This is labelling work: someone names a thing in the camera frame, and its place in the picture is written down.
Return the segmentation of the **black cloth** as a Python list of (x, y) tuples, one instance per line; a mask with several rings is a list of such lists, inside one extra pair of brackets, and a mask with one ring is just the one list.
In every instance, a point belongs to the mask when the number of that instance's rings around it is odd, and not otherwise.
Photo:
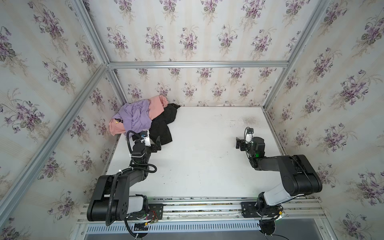
[(180, 107), (181, 106), (177, 104), (168, 104), (165, 110), (152, 121), (149, 134), (153, 142), (156, 142), (157, 138), (160, 138), (160, 143), (163, 146), (173, 141), (168, 124), (175, 121), (177, 111)]

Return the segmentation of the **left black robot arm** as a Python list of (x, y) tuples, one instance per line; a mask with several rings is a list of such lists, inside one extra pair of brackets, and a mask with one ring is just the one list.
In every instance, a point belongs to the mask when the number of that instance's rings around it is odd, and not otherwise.
[(152, 153), (162, 149), (161, 138), (151, 140), (149, 131), (139, 134), (128, 131), (127, 137), (134, 137), (134, 145), (127, 139), (130, 164), (113, 175), (98, 178), (87, 209), (87, 220), (103, 221), (110, 226), (115, 221), (128, 220), (130, 216), (156, 213), (150, 210), (148, 198), (144, 195), (131, 195), (130, 188), (144, 181), (149, 174), (154, 174), (157, 167), (149, 163)]

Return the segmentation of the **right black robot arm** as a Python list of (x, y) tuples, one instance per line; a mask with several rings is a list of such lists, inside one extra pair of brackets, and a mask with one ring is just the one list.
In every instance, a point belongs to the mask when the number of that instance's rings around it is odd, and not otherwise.
[(245, 152), (253, 169), (280, 173), (281, 183), (258, 195), (255, 202), (242, 202), (244, 218), (277, 219), (283, 204), (297, 197), (319, 193), (323, 183), (305, 155), (265, 156), (265, 142), (260, 137), (236, 138), (236, 149)]

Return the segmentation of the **purple cloth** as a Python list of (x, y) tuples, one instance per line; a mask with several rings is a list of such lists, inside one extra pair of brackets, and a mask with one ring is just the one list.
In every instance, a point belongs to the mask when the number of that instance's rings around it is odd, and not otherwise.
[(149, 100), (124, 104), (112, 119), (122, 120), (126, 132), (133, 131), (139, 133), (149, 130), (152, 124), (152, 120), (149, 117), (149, 105)]

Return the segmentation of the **pink cloth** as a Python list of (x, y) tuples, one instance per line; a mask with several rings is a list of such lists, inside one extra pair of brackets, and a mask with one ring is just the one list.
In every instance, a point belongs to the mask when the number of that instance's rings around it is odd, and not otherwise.
[[(155, 96), (150, 99), (146, 99), (150, 101), (149, 105), (149, 117), (153, 121), (156, 117), (158, 117), (168, 105), (168, 100), (161, 96)], [(109, 131), (115, 136), (118, 134), (126, 134), (126, 130), (123, 126), (122, 120), (111, 119), (109, 122)]]

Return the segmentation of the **aluminium mounting rail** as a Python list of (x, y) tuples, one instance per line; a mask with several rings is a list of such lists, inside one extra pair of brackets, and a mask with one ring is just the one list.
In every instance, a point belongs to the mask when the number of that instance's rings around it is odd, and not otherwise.
[[(149, 204), (162, 204), (160, 222), (239, 221), (243, 219), (243, 202), (257, 198), (148, 197)], [(299, 197), (283, 204), (283, 219), (326, 219), (316, 199)]]

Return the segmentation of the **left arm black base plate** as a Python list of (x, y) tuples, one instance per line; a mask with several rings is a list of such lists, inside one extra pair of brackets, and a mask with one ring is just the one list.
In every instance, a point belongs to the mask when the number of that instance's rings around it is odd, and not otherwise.
[(144, 205), (139, 212), (131, 213), (129, 220), (161, 220), (163, 218), (164, 205), (163, 204), (148, 204)]

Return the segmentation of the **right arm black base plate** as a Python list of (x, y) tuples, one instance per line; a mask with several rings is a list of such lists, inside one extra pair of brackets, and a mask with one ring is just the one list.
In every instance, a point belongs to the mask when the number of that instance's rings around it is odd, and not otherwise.
[(244, 218), (275, 218), (283, 212), (283, 206), (269, 206), (264, 202), (241, 202), (242, 216)]

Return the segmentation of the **aluminium cage frame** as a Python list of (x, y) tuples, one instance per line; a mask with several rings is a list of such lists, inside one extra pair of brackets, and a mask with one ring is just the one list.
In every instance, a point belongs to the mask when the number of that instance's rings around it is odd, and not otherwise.
[(33, 155), (31, 161), (21, 172), (20, 176), (16, 179), (12, 187), (5, 194), (1, 201), (1, 224), (3, 225), (10, 217), (12, 212), (16, 209), (21, 199), (26, 194), (28, 188), (32, 184), (32, 179), (36, 176), (39, 169), (43, 166), (44, 161), (47, 160), (48, 154), (59, 141), (63, 138), (65, 131), (69, 128), (75, 117), (80, 112), (81, 108), (86, 103), (88, 95), (96, 87), (104, 75), (107, 75), (112, 81), (112, 87), (115, 90), (119, 100), (123, 103), (127, 102), (127, 98), (123, 93), (123, 88), (117, 79), (114, 72), (115, 69), (166, 69), (166, 68), (230, 68), (230, 67), (245, 67), (245, 68), (258, 68), (258, 67), (278, 67), (284, 68), (283, 73), (288, 73), (290, 67), (294, 65), (307, 40), (313, 30), (316, 28), (321, 15), (325, 12), (329, 1), (318, 1), (312, 11), (296, 46), (293, 48), (287, 61), (175, 61), (175, 62), (112, 62), (106, 54), (106, 51), (101, 43), (92, 20), (86, 10), (82, 1), (71, 2), (75, 13), (78, 15), (81, 26), (85, 31), (91, 45), (96, 50), (96, 55), (100, 59), (101, 64), (98, 66), (96, 72), (88, 80), (87, 84), (82, 88), (80, 93), (70, 104), (62, 119), (56, 124), (51, 131), (44, 144)]

